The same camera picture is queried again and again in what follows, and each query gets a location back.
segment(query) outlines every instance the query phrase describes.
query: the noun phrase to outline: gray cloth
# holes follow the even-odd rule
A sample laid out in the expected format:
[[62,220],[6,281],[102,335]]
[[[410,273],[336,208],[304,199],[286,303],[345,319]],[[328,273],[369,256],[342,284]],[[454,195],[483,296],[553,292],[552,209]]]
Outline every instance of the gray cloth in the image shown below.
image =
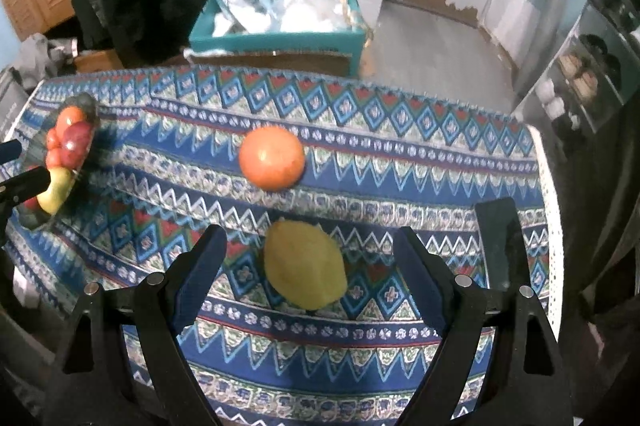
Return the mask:
[[78,54],[75,40],[47,40],[29,36],[20,45],[14,62],[0,70],[0,142],[41,80],[53,78]]
[[65,63],[76,55],[74,40],[47,40],[36,33],[22,42],[11,66],[18,72],[24,89],[32,92],[41,80],[57,76]]

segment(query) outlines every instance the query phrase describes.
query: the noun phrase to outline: red fruit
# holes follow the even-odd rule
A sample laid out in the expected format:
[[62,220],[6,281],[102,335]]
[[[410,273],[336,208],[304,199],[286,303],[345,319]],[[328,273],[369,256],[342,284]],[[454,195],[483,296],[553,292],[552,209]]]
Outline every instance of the red fruit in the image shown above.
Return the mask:
[[62,139],[65,136],[66,129],[75,124],[76,122],[84,121],[86,115],[77,106],[68,106],[60,112],[58,120],[56,121],[56,135],[62,143]]
[[60,139],[58,139],[56,129],[52,128],[47,132],[47,150],[53,150],[54,148],[60,148]]
[[279,126],[249,132],[238,156],[247,180],[265,191],[279,191],[296,183],[305,169],[305,150],[292,133]]
[[54,148],[47,152],[47,156],[44,159],[44,164],[47,165],[47,170],[51,168],[57,168],[62,166],[62,153],[60,148]]
[[30,199],[24,201],[24,207],[30,211],[37,211],[40,209],[40,204],[38,203],[38,199],[36,197],[31,197]]
[[94,127],[87,121],[76,122],[66,129],[60,147],[60,159],[65,168],[77,170],[82,166],[91,146],[93,133]]

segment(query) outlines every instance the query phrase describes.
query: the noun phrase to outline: metal screw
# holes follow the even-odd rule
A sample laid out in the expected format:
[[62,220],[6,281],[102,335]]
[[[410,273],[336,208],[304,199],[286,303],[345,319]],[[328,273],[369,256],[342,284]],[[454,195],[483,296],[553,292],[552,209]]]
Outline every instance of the metal screw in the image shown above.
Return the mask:
[[164,281],[164,274],[161,272],[153,272],[146,277],[146,282],[149,285],[160,285]]
[[471,287],[473,281],[466,274],[459,274],[455,278],[456,283],[460,285],[460,287]]
[[88,283],[87,285],[84,286],[84,293],[87,296],[93,296],[99,290],[100,290],[100,285],[97,284],[95,281],[92,281],[91,283]]
[[520,294],[522,294],[525,298],[533,298],[535,295],[535,292],[533,292],[533,289],[528,285],[521,285]]

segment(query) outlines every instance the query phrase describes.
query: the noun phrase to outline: table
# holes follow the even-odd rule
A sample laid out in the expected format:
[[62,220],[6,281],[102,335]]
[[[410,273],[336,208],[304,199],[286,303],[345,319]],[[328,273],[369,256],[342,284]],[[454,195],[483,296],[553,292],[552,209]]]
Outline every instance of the table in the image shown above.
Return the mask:
[[[392,233],[412,226],[453,271],[485,284],[472,211],[481,200],[516,201],[532,286],[558,333],[553,184],[544,156],[536,158],[540,136],[510,116],[331,76],[195,66],[48,81],[14,137],[28,142],[50,110],[79,92],[101,106],[84,190],[50,232],[12,223],[6,249],[43,298],[68,313],[85,283],[137,283],[190,249],[209,222],[224,226],[225,265],[196,323],[178,337],[221,417],[393,422],[440,338],[420,320],[395,266]],[[238,167],[242,136],[265,124],[284,126],[305,146],[302,180],[277,194],[248,184]],[[340,301],[305,312],[265,280],[260,247],[279,218],[321,226],[338,241],[348,273]],[[134,377],[147,383],[134,330],[126,343]],[[491,344],[486,330],[456,414],[472,409]]]

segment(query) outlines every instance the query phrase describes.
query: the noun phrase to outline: yellow lemon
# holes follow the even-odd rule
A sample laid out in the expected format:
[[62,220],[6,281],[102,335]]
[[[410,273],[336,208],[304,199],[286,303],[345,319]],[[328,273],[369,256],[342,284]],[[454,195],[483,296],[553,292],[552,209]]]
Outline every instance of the yellow lemon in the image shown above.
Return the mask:
[[338,245],[305,222],[281,220],[267,230],[264,269],[280,294],[308,311],[340,299],[347,290]]

